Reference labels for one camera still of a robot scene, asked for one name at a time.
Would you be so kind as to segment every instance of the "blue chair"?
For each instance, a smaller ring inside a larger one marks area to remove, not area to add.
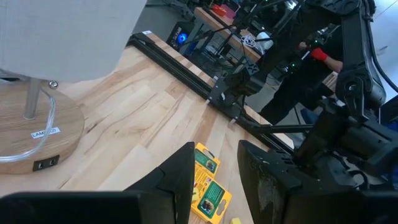
[[[315,122],[317,122],[319,117],[319,115],[306,108],[300,110],[300,113],[305,121],[305,124],[315,124]]]

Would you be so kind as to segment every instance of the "clear cable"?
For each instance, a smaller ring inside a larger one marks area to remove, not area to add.
[[[48,96],[48,98],[50,99],[50,110],[49,110],[49,118],[47,119],[47,125],[45,127],[45,131],[44,131],[44,135],[42,137],[42,139],[40,140],[40,142],[38,143],[38,145],[36,145],[36,147],[34,147],[33,149],[15,155],[15,156],[0,156],[0,163],[5,163],[5,162],[17,162],[17,161],[21,161],[23,159],[27,159],[28,157],[30,157],[32,154],[36,153],[44,144],[44,142],[47,140],[51,129],[52,129],[52,125],[54,123],[54,119],[55,119],[55,98],[53,96],[51,96],[49,93],[47,93],[45,90],[43,90],[43,88],[40,88],[40,90],[46,95]]]

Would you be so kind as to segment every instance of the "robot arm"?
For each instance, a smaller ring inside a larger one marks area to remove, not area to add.
[[[365,110],[377,111],[386,92],[373,65],[370,6],[367,1],[343,1],[349,13],[341,12],[344,67],[336,83],[336,96],[346,103],[349,114],[366,121]]]

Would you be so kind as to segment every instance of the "white lamp shade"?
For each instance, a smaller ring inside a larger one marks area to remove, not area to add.
[[[110,74],[146,0],[2,0],[0,69],[77,82]]]

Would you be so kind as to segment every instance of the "power outlet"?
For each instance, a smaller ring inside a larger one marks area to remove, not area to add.
[[[35,161],[33,163],[33,172],[55,166],[58,164],[59,159],[60,159],[60,155],[56,155],[56,156],[53,156],[48,159],[43,159],[41,161]]]

